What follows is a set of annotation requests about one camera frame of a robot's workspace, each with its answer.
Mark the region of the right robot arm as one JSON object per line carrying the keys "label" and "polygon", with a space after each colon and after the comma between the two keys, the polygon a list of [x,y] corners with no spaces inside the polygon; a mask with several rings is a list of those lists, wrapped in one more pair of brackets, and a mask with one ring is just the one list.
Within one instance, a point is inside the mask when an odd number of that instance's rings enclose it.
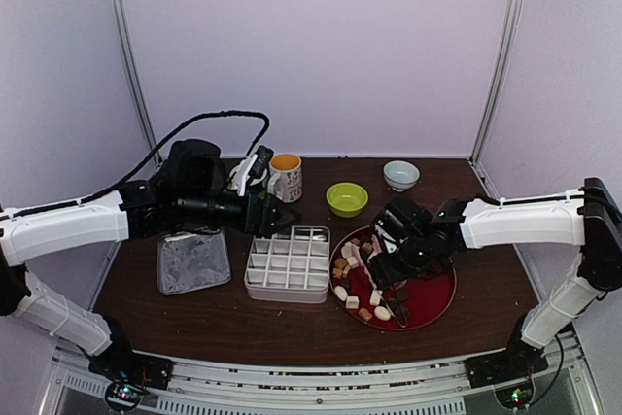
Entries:
{"label": "right robot arm", "polygon": [[364,259],[363,267],[380,290],[420,276],[457,252],[511,245],[525,254],[527,245],[545,243],[577,247],[563,283],[516,322],[506,347],[466,359],[473,387],[539,371],[543,351],[557,334],[621,287],[621,211],[596,177],[578,189],[532,198],[450,199],[436,213],[398,196],[371,228],[380,251]]}

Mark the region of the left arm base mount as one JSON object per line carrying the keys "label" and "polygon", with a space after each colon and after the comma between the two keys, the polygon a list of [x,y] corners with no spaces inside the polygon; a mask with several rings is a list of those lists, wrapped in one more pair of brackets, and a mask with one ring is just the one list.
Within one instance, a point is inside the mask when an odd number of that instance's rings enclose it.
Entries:
{"label": "left arm base mount", "polygon": [[88,370],[109,381],[103,398],[106,405],[117,413],[136,409],[151,390],[166,390],[174,366],[170,359],[140,353],[131,353],[120,361],[102,356],[86,357]]}

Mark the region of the bunny tin lid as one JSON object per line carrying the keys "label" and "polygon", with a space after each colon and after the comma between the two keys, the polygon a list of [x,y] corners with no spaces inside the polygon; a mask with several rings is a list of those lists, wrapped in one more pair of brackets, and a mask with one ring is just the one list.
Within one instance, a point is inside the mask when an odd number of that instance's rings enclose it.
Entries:
{"label": "bunny tin lid", "polygon": [[157,242],[157,287],[165,296],[224,285],[232,272],[225,233],[201,231],[161,236]]}

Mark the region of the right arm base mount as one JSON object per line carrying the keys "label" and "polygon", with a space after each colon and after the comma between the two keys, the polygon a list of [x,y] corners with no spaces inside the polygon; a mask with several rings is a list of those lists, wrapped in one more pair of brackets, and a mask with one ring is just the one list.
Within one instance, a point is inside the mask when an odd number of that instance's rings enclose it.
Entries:
{"label": "right arm base mount", "polygon": [[527,361],[506,351],[471,357],[465,361],[472,389],[492,388],[497,403],[504,409],[527,409],[536,399],[534,376],[549,365],[544,357]]}

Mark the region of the pink metal tongs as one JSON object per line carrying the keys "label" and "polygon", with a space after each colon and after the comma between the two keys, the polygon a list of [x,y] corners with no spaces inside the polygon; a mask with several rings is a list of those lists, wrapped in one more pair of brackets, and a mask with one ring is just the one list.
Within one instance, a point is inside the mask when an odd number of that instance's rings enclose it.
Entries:
{"label": "pink metal tongs", "polygon": [[403,255],[403,239],[395,239],[383,230],[373,232],[371,227],[360,229],[354,239],[360,242],[357,252],[372,288],[371,294],[379,297],[380,306],[401,329],[405,329],[410,319],[406,306],[409,298],[407,286],[413,277],[413,269]]}

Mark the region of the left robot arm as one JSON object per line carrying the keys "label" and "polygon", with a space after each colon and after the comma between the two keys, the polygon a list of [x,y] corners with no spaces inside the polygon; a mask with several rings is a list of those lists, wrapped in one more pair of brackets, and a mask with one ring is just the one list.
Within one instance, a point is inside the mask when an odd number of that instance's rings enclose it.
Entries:
{"label": "left robot arm", "polygon": [[1,214],[1,313],[22,317],[81,348],[102,373],[127,381],[142,372],[116,320],[89,312],[46,286],[26,264],[87,245],[227,227],[268,237],[301,216],[248,183],[267,169],[266,147],[247,156],[229,178],[216,145],[198,139],[174,143],[148,180],[129,179],[105,194],[9,209]]}

